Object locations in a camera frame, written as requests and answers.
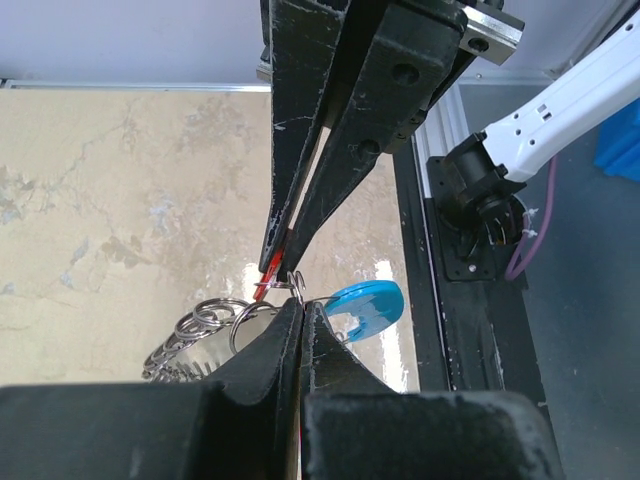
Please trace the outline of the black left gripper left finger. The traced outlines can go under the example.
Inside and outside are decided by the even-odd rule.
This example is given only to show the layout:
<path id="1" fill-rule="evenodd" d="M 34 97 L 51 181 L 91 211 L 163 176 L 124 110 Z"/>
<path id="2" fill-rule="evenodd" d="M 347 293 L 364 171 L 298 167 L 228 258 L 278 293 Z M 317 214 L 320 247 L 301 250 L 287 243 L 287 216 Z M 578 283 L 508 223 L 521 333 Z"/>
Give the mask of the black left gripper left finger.
<path id="1" fill-rule="evenodd" d="M 293 479 L 303 316 L 201 381 L 1 391 L 5 479 Z"/>

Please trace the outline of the red key tag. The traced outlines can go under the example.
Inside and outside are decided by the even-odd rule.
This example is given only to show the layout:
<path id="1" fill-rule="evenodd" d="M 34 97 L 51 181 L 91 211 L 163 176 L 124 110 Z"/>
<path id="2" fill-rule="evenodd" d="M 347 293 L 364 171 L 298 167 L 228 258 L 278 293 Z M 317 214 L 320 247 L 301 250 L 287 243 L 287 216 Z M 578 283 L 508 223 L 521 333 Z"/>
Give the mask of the red key tag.
<path id="1" fill-rule="evenodd" d="M 277 274 L 282 263 L 282 256 L 283 250 L 280 249 L 274 254 L 266 272 L 262 275 L 260 281 L 256 283 L 256 290 L 253 295 L 253 299 L 256 302 L 264 300 L 268 291 L 271 289 L 272 284 L 276 281 Z"/>

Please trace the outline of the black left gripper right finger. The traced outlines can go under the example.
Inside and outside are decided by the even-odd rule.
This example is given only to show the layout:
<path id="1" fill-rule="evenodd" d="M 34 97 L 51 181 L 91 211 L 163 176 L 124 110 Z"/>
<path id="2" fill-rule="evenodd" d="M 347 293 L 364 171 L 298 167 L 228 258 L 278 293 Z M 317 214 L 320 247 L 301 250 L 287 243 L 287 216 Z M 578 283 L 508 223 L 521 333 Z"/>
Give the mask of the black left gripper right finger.
<path id="1" fill-rule="evenodd" d="M 548 423 L 505 391 L 397 393 L 305 309 L 301 462 L 305 479 L 562 479 Z"/>

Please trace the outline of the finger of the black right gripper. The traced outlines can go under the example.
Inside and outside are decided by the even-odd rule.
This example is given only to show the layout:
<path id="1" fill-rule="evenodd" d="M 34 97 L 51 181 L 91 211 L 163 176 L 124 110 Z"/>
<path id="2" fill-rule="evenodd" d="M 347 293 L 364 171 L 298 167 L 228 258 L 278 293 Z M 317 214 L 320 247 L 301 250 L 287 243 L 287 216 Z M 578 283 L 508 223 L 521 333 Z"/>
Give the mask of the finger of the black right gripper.
<path id="1" fill-rule="evenodd" d="M 271 200 L 259 270 L 281 252 L 318 142 L 319 112 L 348 1 L 270 1 Z"/>

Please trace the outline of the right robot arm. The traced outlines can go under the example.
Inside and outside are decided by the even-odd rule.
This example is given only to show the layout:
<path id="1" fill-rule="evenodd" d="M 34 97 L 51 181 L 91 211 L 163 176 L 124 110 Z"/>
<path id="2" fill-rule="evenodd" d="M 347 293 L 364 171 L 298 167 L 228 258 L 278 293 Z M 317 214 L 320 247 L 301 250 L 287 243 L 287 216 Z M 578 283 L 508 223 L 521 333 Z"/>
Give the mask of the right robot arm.
<path id="1" fill-rule="evenodd" d="M 498 1 L 265 1 L 271 203 L 259 269 L 295 270 L 384 153 L 403 145 L 476 58 L 503 63 L 524 25 Z M 556 153 L 639 95 L 639 19 L 445 158 L 454 208 L 490 221 Z"/>

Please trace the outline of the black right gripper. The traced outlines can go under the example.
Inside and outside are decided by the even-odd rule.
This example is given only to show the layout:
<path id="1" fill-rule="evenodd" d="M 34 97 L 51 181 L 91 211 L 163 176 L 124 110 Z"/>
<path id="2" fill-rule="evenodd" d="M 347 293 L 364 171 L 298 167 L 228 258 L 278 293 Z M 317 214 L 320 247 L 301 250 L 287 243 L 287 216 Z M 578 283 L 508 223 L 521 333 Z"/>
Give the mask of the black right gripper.
<path id="1" fill-rule="evenodd" d="M 265 49 L 268 3 L 260 4 Z M 278 275 L 477 58 L 501 65 L 523 21 L 499 1 L 278 5 Z"/>

